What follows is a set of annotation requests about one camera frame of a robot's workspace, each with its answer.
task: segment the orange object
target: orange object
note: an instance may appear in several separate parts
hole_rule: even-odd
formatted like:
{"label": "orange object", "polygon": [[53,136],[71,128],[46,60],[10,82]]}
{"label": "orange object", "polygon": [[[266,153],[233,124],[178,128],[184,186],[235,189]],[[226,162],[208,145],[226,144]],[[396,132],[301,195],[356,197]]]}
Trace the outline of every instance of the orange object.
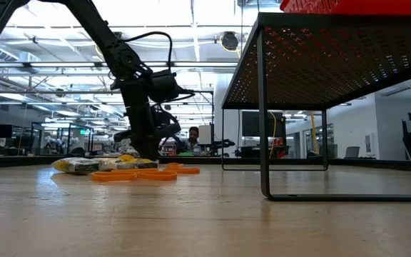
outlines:
{"label": "orange object", "polygon": [[178,174],[198,174],[199,168],[184,168],[183,164],[180,163],[170,163],[166,166],[164,171],[173,171]]}
{"label": "orange object", "polygon": [[172,171],[178,174],[198,174],[199,168],[165,168],[164,172]]}
{"label": "orange object", "polygon": [[93,172],[91,179],[100,182],[110,181],[134,181],[137,178],[136,172]]}
{"label": "orange object", "polygon": [[289,13],[411,15],[411,0],[284,0]]}
{"label": "orange object", "polygon": [[177,179],[177,173],[175,171],[139,171],[137,177],[149,180],[170,181]]}
{"label": "orange object", "polygon": [[111,172],[141,172],[141,171],[158,171],[157,168],[129,168],[122,170],[112,170]]}

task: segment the wooden surface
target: wooden surface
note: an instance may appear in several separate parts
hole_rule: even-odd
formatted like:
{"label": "wooden surface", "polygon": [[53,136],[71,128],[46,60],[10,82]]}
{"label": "wooden surface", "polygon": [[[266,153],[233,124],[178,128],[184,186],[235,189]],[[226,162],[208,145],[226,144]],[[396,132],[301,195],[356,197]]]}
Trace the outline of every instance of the wooden surface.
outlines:
{"label": "wooden surface", "polygon": [[[273,203],[259,173],[94,183],[0,168],[0,256],[411,257],[411,203]],[[273,173],[278,193],[411,193],[411,172]]]}

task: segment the orange ring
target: orange ring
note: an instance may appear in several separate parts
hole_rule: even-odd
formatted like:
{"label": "orange ring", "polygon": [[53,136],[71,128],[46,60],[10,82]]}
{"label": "orange ring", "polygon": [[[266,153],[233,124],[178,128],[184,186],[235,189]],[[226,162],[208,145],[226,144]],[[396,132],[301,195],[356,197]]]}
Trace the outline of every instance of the orange ring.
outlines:
{"label": "orange ring", "polygon": [[170,168],[167,167],[164,171],[173,171],[178,174],[198,174],[200,172],[199,168]]}
{"label": "orange ring", "polygon": [[92,180],[100,182],[134,181],[136,178],[136,172],[93,172],[91,174]]}
{"label": "orange ring", "polygon": [[112,170],[111,172],[141,172],[141,171],[158,171],[157,168],[128,168],[121,170]]}
{"label": "orange ring", "polygon": [[183,164],[181,163],[168,163],[166,168],[183,168]]}
{"label": "orange ring", "polygon": [[177,173],[174,171],[139,171],[137,177],[149,180],[170,181],[177,179]]}

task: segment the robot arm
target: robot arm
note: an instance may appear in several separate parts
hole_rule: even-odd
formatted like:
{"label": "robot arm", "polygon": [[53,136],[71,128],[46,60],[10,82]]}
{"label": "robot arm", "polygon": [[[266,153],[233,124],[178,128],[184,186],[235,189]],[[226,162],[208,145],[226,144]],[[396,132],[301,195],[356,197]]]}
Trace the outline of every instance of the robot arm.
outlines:
{"label": "robot arm", "polygon": [[[143,158],[156,159],[162,138],[180,131],[178,124],[159,127],[148,98],[157,103],[185,93],[170,70],[153,73],[137,53],[118,38],[98,13],[92,0],[41,0],[64,4],[100,48],[111,73],[116,77],[111,89],[120,89],[131,125],[131,145]],[[15,10],[29,0],[0,0],[0,34]]]}

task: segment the red container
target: red container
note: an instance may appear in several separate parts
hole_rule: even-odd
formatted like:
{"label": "red container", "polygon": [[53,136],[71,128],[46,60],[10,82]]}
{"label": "red container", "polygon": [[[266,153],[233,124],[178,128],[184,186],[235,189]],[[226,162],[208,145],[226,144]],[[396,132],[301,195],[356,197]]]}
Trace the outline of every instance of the red container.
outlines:
{"label": "red container", "polygon": [[411,15],[411,0],[283,0],[280,9],[302,14]]}

